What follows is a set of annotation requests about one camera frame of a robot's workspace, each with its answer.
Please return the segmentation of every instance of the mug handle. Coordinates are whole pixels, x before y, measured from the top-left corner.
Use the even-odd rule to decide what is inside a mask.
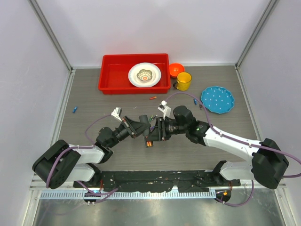
[[[173,84],[173,87],[174,87],[175,89],[177,88],[177,84],[178,84],[177,81],[175,81],[174,84]]]

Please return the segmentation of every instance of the orange bowl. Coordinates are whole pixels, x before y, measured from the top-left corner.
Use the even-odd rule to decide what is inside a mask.
[[[169,73],[170,77],[176,79],[178,74],[184,72],[185,68],[182,64],[174,63],[169,65]]]

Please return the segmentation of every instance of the gray wood table surface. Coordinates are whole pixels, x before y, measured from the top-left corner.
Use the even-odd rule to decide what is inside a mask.
[[[246,102],[233,66],[186,67],[192,75],[189,93],[200,97],[208,86],[222,86],[232,92],[235,107],[225,114],[209,113],[213,125],[237,136],[256,139],[255,131]],[[61,128],[60,139],[73,145],[90,145],[85,138],[85,129],[98,118],[110,114],[115,107],[122,108],[122,116],[138,121],[139,115],[161,115],[159,103],[169,95],[178,92],[171,88],[167,94],[145,95],[103,95],[97,84],[100,69],[77,69]],[[195,106],[193,99],[176,95],[168,102],[172,109],[185,105],[197,120],[206,121],[204,110]],[[113,117],[99,121],[88,132],[95,140],[102,127],[114,129],[119,122]],[[153,148],[145,148],[143,138],[128,137],[112,148],[114,155],[104,164],[102,170],[212,170],[220,160],[241,161],[225,151],[190,142],[184,134],[173,135],[170,140],[154,142]]]

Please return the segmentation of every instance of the gray floor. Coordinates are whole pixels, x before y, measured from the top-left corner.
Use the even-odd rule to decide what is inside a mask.
[[[233,189],[231,203],[242,203],[250,189]],[[84,206],[82,200],[40,200],[34,226],[283,226],[275,193],[256,189],[242,207],[213,199],[108,200]],[[66,213],[56,216],[54,213]]]
[[[250,115],[233,66],[186,67],[192,75],[189,93],[200,96],[208,86],[222,86],[232,92],[235,107],[226,114],[210,113],[215,126],[235,135],[256,139]],[[122,108],[122,115],[139,120],[141,114],[160,114],[159,103],[167,96],[177,92],[171,88],[167,94],[160,95],[103,95],[97,89],[99,69],[76,70],[60,138],[74,145],[90,145],[84,136],[85,129],[96,119],[109,114],[115,107]],[[193,99],[186,95],[177,95],[168,103],[171,108],[185,105],[191,109],[198,120],[206,121],[204,111],[195,106]],[[94,140],[99,129],[108,126],[112,129],[119,125],[112,117],[96,124],[89,131]],[[230,153],[190,142],[185,135],[173,136],[165,142],[154,143],[153,148],[146,149],[143,139],[127,138],[113,147],[115,154],[105,164],[99,165],[102,170],[210,170],[220,160],[240,161]]]

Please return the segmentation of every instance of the blue plate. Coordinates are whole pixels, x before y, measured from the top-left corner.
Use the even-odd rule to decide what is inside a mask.
[[[223,114],[231,111],[235,99],[230,91],[220,86],[207,87],[201,96],[204,106],[211,112]]]

